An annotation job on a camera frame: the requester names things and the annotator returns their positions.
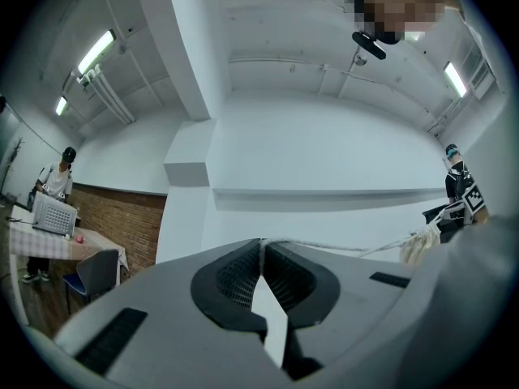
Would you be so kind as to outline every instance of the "brick wall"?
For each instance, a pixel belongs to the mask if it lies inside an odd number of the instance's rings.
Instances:
[[[125,280],[155,264],[165,196],[127,193],[74,183],[69,203],[79,209],[81,228],[124,246],[130,272]]]

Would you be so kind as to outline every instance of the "black chair backrest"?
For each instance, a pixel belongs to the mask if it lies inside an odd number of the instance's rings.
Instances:
[[[115,286],[118,258],[118,250],[101,250],[78,263],[77,272],[87,295]]]

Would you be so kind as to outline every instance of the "white t-shirt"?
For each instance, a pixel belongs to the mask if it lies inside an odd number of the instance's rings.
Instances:
[[[72,176],[69,169],[63,173],[59,171],[59,163],[46,165],[38,180],[49,187],[49,196],[59,198],[60,193],[69,195],[72,193]]]

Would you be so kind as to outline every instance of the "white ceiling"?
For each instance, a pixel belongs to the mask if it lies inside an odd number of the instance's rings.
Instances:
[[[166,104],[177,101],[139,0],[110,1],[146,78]],[[343,0],[221,0],[221,5],[227,14],[235,89],[286,88],[339,96],[344,71],[357,49],[351,39],[351,8]],[[47,0],[32,22],[32,30],[37,30],[34,54],[47,87],[60,88],[71,68],[109,28],[116,30],[105,0]],[[122,43],[118,36],[101,69],[128,109],[139,116],[158,105]],[[348,79],[342,95],[426,130],[456,99],[444,76],[445,64],[461,62],[472,44],[459,15],[448,12],[419,41],[384,45],[386,60],[368,53],[367,64],[352,70],[355,76]],[[324,64],[329,69],[323,81]],[[55,91],[43,98],[53,105]],[[84,136],[117,122],[91,89],[74,85],[68,100],[71,108],[62,119]]]

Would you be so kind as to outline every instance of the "black slot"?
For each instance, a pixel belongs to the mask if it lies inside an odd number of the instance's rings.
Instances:
[[[83,366],[105,374],[148,314],[125,308],[75,357]]]
[[[392,276],[391,274],[384,274],[383,272],[376,272],[372,276],[370,276],[370,280],[375,280],[379,282],[383,282],[384,284],[394,285],[395,287],[400,287],[404,289],[407,287],[410,278],[404,278],[403,276]]]

